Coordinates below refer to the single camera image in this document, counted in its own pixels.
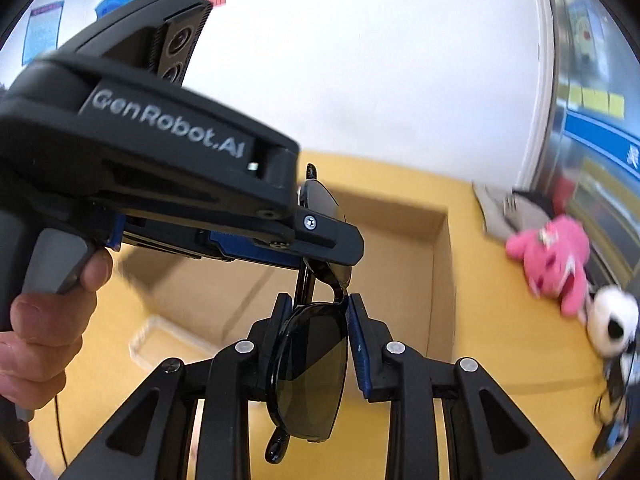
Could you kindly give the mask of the person left hand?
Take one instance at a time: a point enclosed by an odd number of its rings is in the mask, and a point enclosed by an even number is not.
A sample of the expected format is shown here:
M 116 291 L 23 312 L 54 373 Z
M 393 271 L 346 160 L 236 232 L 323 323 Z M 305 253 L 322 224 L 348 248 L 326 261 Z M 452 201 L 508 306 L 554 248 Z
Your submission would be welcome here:
M 66 384 L 65 370 L 78 355 L 96 293 L 111 278 L 113 259 L 101 249 L 64 295 L 23 294 L 11 306 L 12 330 L 1 334 L 1 395 L 24 410 L 46 406 Z

